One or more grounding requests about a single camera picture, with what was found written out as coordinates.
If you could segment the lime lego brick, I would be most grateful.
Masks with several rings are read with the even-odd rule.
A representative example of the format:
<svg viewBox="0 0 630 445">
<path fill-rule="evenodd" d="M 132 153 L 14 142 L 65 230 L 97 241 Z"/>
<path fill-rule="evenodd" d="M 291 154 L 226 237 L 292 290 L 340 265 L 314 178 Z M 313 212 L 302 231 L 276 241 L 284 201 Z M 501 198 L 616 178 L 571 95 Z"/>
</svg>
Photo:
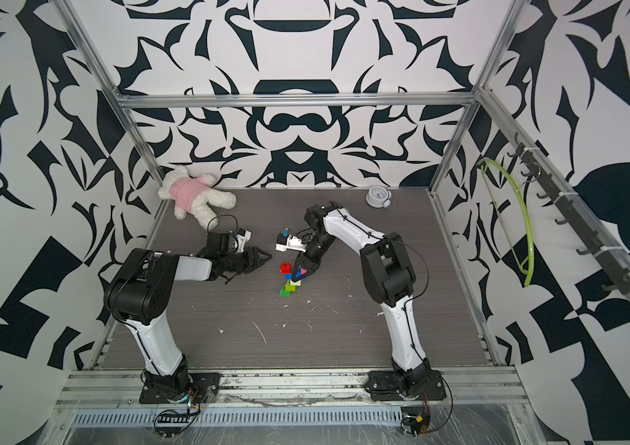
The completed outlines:
<svg viewBox="0 0 630 445">
<path fill-rule="evenodd" d="M 288 280 L 285 284 L 285 290 L 288 292 L 294 292 L 298 287 L 301 287 L 301 282 L 293 282 L 292 280 Z"/>
</svg>

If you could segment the red lego brick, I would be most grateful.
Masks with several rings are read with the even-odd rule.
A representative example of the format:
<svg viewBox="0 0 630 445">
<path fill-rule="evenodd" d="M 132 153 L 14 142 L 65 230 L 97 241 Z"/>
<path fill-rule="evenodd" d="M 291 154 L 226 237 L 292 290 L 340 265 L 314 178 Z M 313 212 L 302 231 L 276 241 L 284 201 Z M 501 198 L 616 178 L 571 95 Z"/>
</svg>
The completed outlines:
<svg viewBox="0 0 630 445">
<path fill-rule="evenodd" d="M 292 267 L 291 263 L 282 263 L 281 266 L 280 266 L 280 272 L 282 274 L 292 274 L 293 267 Z"/>
</svg>

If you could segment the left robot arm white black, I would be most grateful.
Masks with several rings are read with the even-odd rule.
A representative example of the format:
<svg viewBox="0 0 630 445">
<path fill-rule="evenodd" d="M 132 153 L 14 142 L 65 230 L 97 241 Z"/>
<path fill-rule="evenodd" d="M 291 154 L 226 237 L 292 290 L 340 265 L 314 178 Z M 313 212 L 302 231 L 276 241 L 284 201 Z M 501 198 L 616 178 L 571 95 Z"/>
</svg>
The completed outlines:
<svg viewBox="0 0 630 445">
<path fill-rule="evenodd" d="M 135 248 L 108 285 L 103 305 L 132 333 L 145 361 L 145 381 L 184 391 L 186 357 L 177 346 L 166 316 L 173 286 L 179 281 L 231 281 L 250 274 L 272 259 L 248 244 L 251 233 L 209 233 L 196 254 Z"/>
</svg>

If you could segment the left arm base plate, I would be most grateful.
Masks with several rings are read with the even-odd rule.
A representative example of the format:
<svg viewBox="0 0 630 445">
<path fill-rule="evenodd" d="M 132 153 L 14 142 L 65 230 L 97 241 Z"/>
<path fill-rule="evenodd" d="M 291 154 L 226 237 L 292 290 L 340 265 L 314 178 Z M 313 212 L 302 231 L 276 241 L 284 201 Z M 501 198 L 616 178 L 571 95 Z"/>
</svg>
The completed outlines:
<svg viewBox="0 0 630 445">
<path fill-rule="evenodd" d="M 157 376 L 144 373 L 140 404 L 210 402 L 220 390 L 220 373 L 189 373 L 174 376 Z"/>
</svg>

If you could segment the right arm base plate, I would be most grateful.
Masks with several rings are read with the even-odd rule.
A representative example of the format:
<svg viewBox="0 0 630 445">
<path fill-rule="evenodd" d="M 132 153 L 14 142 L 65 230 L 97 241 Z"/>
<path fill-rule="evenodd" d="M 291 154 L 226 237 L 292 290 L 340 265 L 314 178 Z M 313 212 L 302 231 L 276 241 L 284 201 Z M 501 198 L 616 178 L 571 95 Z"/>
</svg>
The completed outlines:
<svg viewBox="0 0 630 445">
<path fill-rule="evenodd" d="M 437 370 L 420 366 L 411 372 L 370 371 L 364 384 L 374 402 L 446 400 L 446 384 Z"/>
</svg>

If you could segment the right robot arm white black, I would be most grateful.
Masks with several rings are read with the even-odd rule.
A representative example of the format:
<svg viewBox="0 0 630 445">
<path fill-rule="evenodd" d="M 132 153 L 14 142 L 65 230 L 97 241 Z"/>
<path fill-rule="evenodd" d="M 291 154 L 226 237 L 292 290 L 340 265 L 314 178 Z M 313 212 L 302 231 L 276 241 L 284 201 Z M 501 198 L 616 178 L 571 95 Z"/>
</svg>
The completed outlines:
<svg viewBox="0 0 630 445">
<path fill-rule="evenodd" d="M 365 289 L 385 316 L 399 390 L 413 391 L 422 385 L 431 365 L 415 322 L 416 274 L 403 239 L 397 233 L 387 235 L 366 226 L 334 201 L 308 208 L 305 221 L 312 236 L 296 257 L 292 279 L 299 282 L 315 274 L 334 241 L 342 241 L 359 254 Z"/>
</svg>

